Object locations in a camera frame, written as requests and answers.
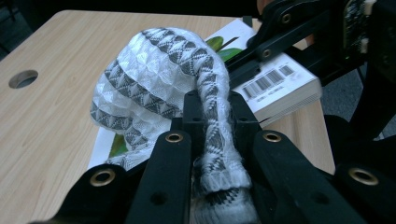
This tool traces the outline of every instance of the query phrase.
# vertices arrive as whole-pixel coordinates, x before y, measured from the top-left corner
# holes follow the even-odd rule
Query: knitted sock
[[[205,115],[204,155],[194,162],[193,223],[251,223],[250,179],[233,145],[229,75],[197,34],[153,28],[134,36],[101,75],[92,97],[95,124],[123,134],[128,152],[107,163],[129,170],[149,158],[158,136],[182,117],[184,94],[198,89]]]

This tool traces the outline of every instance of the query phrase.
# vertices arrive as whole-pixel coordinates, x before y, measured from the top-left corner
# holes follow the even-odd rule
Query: barcode label
[[[265,76],[260,77],[254,82],[246,85],[244,88],[242,88],[242,90],[247,95],[247,97],[251,99],[267,91],[284,79],[285,78],[274,69],[265,74]]]
[[[281,68],[279,68],[279,71],[281,72],[281,73],[283,73],[283,75],[285,75],[285,76],[288,76],[288,75],[290,75],[290,74],[292,74],[294,71],[290,68],[290,67],[288,67],[287,65],[285,65],[285,66],[282,66]]]

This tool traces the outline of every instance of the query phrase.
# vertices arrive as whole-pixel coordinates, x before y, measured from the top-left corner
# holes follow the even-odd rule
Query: screw hole
[[[90,183],[94,187],[102,187],[110,184],[114,178],[116,173],[112,169],[99,170],[91,176]]]
[[[161,205],[168,201],[168,195],[165,192],[155,192],[151,194],[150,201],[155,205]]]
[[[183,135],[179,133],[169,133],[168,135],[166,135],[165,139],[170,143],[178,143],[181,142],[181,140],[183,140]]]
[[[265,133],[262,137],[268,142],[280,142],[282,139],[282,137],[276,133]]]
[[[378,184],[378,179],[375,175],[372,175],[370,172],[367,172],[360,168],[350,168],[349,175],[354,180],[368,186],[375,186]]]
[[[264,58],[268,58],[271,55],[271,50],[270,49],[266,49],[263,53],[262,53],[262,57]]]
[[[282,17],[282,23],[287,24],[291,21],[291,15],[288,13]]]

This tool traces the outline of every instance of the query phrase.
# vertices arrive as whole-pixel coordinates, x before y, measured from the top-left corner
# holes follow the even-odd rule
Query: dark floor
[[[21,13],[14,8],[16,20],[9,17],[6,7],[0,9],[0,44],[12,51],[31,33]],[[7,52],[0,49],[0,61],[7,56]],[[362,84],[357,70],[338,78],[323,88],[321,98],[324,114],[337,115],[350,120],[361,96]],[[396,134],[396,117],[380,134],[379,138]]]

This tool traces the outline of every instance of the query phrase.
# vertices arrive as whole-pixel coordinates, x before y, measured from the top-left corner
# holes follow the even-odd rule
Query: round hole
[[[165,192],[159,191],[151,194],[151,197],[149,199],[155,205],[161,205],[168,201],[168,195]]]
[[[374,186],[378,184],[378,179],[375,175],[360,168],[350,168],[348,173],[350,177],[364,185]]]
[[[291,20],[291,15],[290,15],[289,13],[286,14],[286,15],[284,15],[284,16],[282,17],[282,23],[283,23],[283,24],[289,23],[290,20]]]
[[[115,177],[116,173],[112,169],[99,170],[91,176],[90,183],[94,187],[102,187],[111,183]]]
[[[263,53],[262,53],[262,57],[264,58],[268,58],[271,55],[271,50],[270,49],[266,49]]]
[[[32,84],[37,77],[38,73],[36,70],[26,70],[12,77],[8,82],[8,86],[12,89],[19,89]]]
[[[269,142],[280,142],[282,139],[282,137],[276,133],[265,133],[262,137]]]
[[[169,133],[166,136],[166,141],[168,141],[170,143],[177,143],[177,142],[180,142],[181,140],[183,140],[183,135],[181,135],[179,133]]]
[[[320,204],[328,204],[330,202],[329,198],[321,192],[313,192],[311,194],[311,199],[315,202],[315,203],[320,203]]]

